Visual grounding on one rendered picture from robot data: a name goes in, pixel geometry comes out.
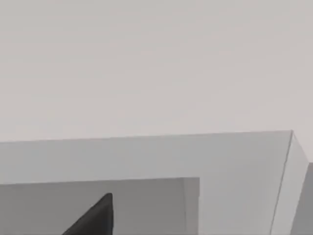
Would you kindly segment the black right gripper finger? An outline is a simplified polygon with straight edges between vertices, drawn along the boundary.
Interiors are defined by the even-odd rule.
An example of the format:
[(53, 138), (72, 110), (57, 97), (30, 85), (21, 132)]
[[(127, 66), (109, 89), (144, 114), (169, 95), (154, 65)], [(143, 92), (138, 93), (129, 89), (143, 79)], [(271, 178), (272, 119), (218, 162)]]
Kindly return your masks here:
[(62, 235), (113, 235), (113, 194), (106, 193)]

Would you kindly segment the white sink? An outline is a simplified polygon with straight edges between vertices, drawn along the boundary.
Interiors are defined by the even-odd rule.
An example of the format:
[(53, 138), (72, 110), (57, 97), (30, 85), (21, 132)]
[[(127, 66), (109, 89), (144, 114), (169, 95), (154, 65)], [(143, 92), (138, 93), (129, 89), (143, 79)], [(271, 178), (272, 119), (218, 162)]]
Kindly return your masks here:
[(63, 235), (106, 193), (113, 235), (313, 235), (291, 130), (0, 142), (0, 235)]

